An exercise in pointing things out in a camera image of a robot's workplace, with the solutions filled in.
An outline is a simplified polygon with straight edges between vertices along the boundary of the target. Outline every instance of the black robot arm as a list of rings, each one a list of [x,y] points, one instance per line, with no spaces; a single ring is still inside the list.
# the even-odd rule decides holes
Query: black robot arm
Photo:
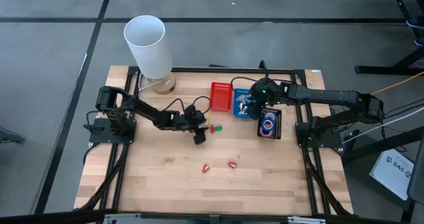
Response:
[[[122,95],[122,105],[117,107],[118,94]],[[134,95],[129,95],[123,89],[103,86],[99,90],[99,96],[95,107],[106,114],[110,121],[110,133],[117,136],[125,136],[129,131],[126,111],[135,113],[151,120],[153,125],[163,131],[189,131],[195,133],[195,144],[203,143],[205,130],[199,128],[200,124],[206,122],[205,116],[194,105],[184,109],[184,114],[179,111],[159,111],[149,104],[141,101]]]
[[[247,113],[253,119],[259,119],[265,106],[278,104],[305,105],[321,103],[328,105],[343,105],[349,110],[328,117],[313,117],[308,123],[297,124],[298,137],[308,137],[315,141],[321,140],[329,129],[361,122],[366,124],[380,123],[384,118],[383,102],[370,94],[357,91],[329,91],[309,89],[290,81],[282,81],[280,85],[266,74],[250,88],[251,99]]]

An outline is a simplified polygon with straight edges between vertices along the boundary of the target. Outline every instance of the red plastic basket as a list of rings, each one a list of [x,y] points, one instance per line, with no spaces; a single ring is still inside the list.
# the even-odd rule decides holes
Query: red plastic basket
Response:
[[[230,111],[232,96],[233,90],[231,89],[231,84],[212,82],[211,110],[224,112]]]

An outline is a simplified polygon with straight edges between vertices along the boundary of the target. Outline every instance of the wooden board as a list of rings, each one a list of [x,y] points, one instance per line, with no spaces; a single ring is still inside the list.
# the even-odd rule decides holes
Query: wooden board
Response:
[[[107,85],[123,87],[128,66],[111,66]],[[325,89],[320,71],[306,70],[307,85]],[[184,105],[200,95],[209,96],[211,82],[230,82],[235,76],[259,79],[261,74],[174,73],[177,84],[168,95],[147,90],[140,98],[161,110],[179,97]],[[270,75],[290,80],[289,75]],[[249,88],[252,82],[237,80],[235,87]],[[196,107],[206,110],[207,99]],[[282,139],[256,136],[257,121],[235,118],[232,113],[210,111],[211,123],[222,125],[215,134],[207,131],[206,142],[194,145],[193,134],[160,131],[136,116],[136,137],[130,146],[119,211],[166,213],[222,213],[259,215],[310,215],[309,197],[301,149],[297,146],[294,124],[295,107],[275,106],[282,110]],[[179,103],[169,109],[182,111]],[[314,115],[330,114],[328,105],[312,104]],[[304,120],[306,112],[303,107]],[[104,179],[110,144],[93,149],[81,177],[75,207],[82,206]],[[326,183],[344,208],[352,211],[340,157],[328,148],[320,149]],[[227,166],[235,161],[235,170]],[[203,174],[204,164],[211,169]],[[111,185],[107,207],[114,191]],[[319,210],[319,188],[315,185]]]

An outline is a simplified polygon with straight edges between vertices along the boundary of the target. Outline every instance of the gray floor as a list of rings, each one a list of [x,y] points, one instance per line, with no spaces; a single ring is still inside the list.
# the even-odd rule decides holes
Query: gray floor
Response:
[[[103,0],[0,0],[0,17],[97,17]],[[404,0],[418,15],[414,0]],[[402,18],[395,0],[110,0],[106,17]],[[103,24],[58,167],[47,212],[69,211],[89,134],[82,128],[110,65],[133,65],[124,23]],[[0,23],[0,126],[27,138],[0,146],[0,216],[30,213],[69,102],[94,24]],[[401,76],[356,75],[357,65],[390,66],[416,47],[401,25],[166,23],[175,66],[258,66],[322,70],[327,89],[368,93]],[[386,110],[422,97],[417,78],[382,93]],[[422,124],[423,115],[393,128]],[[354,128],[369,129],[366,125]],[[379,132],[371,134],[380,139]],[[407,146],[413,158],[416,144]],[[356,214],[399,220],[401,209],[346,175]],[[414,222],[422,221],[416,207]]]

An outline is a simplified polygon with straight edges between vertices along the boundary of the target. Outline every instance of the yellow object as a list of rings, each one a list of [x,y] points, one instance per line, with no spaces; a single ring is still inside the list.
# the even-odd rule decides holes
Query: yellow object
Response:
[[[387,89],[393,88],[393,87],[395,87],[395,86],[397,86],[397,85],[404,84],[405,82],[408,82],[408,81],[410,81],[410,80],[412,80],[412,79],[414,79],[414,78],[416,78],[416,77],[419,77],[419,76],[420,76],[420,75],[422,75],[422,74],[424,74],[424,72],[420,72],[420,73],[418,73],[417,75],[411,76],[410,78],[408,78],[408,79],[406,79],[406,80],[404,80],[404,81],[402,81],[402,82],[398,82],[398,83],[396,83],[396,84],[389,85],[388,87],[385,87],[385,88],[383,88],[383,89],[381,89],[381,90],[375,91],[375,92],[371,93],[371,95],[376,95],[377,93],[380,93],[380,92],[382,92],[382,91],[386,91]]]

